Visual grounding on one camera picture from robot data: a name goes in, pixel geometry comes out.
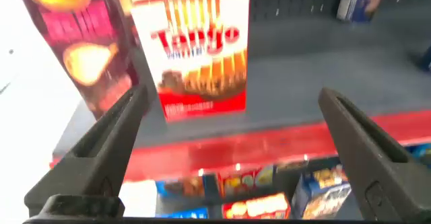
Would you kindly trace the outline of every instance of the red and white box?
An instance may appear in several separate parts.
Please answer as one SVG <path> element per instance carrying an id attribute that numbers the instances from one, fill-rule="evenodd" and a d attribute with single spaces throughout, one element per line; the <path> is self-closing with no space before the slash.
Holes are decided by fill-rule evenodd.
<path id="1" fill-rule="evenodd" d="M 246 108 L 249 0 L 132 0 L 167 121 Z"/>

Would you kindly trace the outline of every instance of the white wall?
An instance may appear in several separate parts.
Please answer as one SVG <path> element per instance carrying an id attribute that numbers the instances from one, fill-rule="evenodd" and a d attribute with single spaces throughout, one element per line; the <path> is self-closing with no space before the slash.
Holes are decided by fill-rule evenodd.
<path id="1" fill-rule="evenodd" d="M 0 0 L 0 13 L 0 89 L 10 83 L 0 94 L 0 222 L 21 223 L 28 218 L 24 195 L 49 170 L 81 96 L 22 1 Z M 126 184 L 121 197 L 126 215 L 154 216 L 154 182 Z"/>

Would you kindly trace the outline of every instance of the robotic claw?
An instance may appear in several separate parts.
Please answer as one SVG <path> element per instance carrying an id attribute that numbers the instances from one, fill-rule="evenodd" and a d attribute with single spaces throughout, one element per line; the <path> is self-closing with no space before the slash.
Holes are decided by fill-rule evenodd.
<path id="1" fill-rule="evenodd" d="M 27 193 L 25 223 L 245 221 L 123 217 L 118 194 L 148 106 L 146 86 L 130 89 Z M 343 95 L 323 88 L 319 106 L 365 220 L 431 222 L 429 169 Z"/>

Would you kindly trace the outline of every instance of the snack package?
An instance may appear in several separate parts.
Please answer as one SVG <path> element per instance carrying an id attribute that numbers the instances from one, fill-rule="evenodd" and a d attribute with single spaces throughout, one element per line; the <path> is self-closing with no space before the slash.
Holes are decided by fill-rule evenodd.
<path id="1" fill-rule="evenodd" d="M 302 174 L 292 198 L 292 208 L 303 219 L 334 215 L 351 190 L 341 165 Z"/>
<path id="2" fill-rule="evenodd" d="M 410 152 L 421 163 L 431 168 L 431 143 L 410 147 Z"/>
<path id="3" fill-rule="evenodd" d="M 159 218 L 179 218 L 179 219 L 208 219 L 208 210 L 199 208 L 189 211 L 181 211 L 172 214 L 156 215 Z"/>
<path id="4" fill-rule="evenodd" d="M 23 1 L 96 118 L 137 83 L 128 55 L 133 24 L 119 0 Z"/>
<path id="5" fill-rule="evenodd" d="M 273 183 L 274 166 L 268 165 L 255 170 L 239 171 L 233 174 L 218 174 L 218 188 L 222 197 L 244 194 Z"/>
<path id="6" fill-rule="evenodd" d="M 249 0 L 132 0 L 167 121 L 244 111 Z"/>
<path id="7" fill-rule="evenodd" d="M 349 22 L 369 22 L 381 0 L 341 0 L 337 17 Z"/>
<path id="8" fill-rule="evenodd" d="M 421 59 L 421 66 L 427 71 L 431 71 L 431 46 L 427 49 Z"/>
<path id="9" fill-rule="evenodd" d="M 181 180 L 156 181 L 157 192 L 162 197 L 205 196 L 206 177 L 190 177 Z"/>
<path id="10" fill-rule="evenodd" d="M 225 219 L 288 219 L 290 205 L 283 193 L 222 205 Z"/>

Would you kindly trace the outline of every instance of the store shelf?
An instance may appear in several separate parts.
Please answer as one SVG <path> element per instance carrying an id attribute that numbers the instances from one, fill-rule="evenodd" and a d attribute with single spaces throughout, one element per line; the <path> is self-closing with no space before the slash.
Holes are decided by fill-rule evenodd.
<path id="1" fill-rule="evenodd" d="M 211 219 L 221 219 L 223 218 L 221 212 L 221 206 L 223 204 L 249 200 L 269 194 L 276 194 L 279 192 L 283 192 L 286 195 L 288 201 L 291 202 L 301 173 L 313 172 L 327 167 L 333 167 L 338 163 L 339 160 L 337 157 L 331 157 L 327 159 L 310 161 L 303 167 L 296 169 L 278 171 L 273 178 L 272 186 L 260 188 L 248 194 L 246 193 L 230 196 L 228 198 L 220 198 L 218 193 L 212 193 L 210 196 L 206 196 L 205 198 L 162 198 L 161 196 L 158 196 L 156 202 L 156 214 L 170 214 L 206 207 Z M 298 215 L 294 212 L 294 210 L 292 210 L 290 218 L 298 218 Z M 330 216 L 328 218 L 339 220 L 363 219 L 358 207 L 358 203 L 356 202 L 356 198 L 353 194 L 349 195 L 336 215 Z"/>
<path id="2" fill-rule="evenodd" d="M 322 86 L 376 116 L 403 144 L 431 141 L 431 74 L 415 66 L 431 45 L 431 3 L 386 5 L 364 25 L 303 13 L 269 18 L 271 9 L 251 8 L 246 113 L 166 124 L 156 100 L 141 122 L 127 180 L 335 155 L 317 105 Z M 54 158 L 94 122 L 80 104 Z"/>

